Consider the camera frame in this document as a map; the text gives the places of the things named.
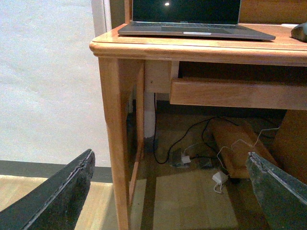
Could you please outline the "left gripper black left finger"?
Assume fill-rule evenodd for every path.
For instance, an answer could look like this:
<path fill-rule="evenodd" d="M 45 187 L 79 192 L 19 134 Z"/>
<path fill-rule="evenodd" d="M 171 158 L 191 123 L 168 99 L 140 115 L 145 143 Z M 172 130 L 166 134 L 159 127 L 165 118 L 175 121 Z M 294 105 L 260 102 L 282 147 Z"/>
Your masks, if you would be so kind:
<path fill-rule="evenodd" d="M 90 190 L 95 154 L 86 150 L 0 213 L 2 230 L 73 230 Z"/>

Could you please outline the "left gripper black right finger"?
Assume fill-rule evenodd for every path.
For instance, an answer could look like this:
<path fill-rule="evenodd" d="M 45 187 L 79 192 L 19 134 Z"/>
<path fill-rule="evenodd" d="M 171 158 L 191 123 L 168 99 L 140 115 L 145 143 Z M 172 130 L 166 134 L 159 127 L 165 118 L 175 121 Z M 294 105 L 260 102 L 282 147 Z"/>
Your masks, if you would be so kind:
<path fill-rule="evenodd" d="M 307 228 L 307 185 L 255 152 L 246 167 L 253 193 L 273 230 Z"/>

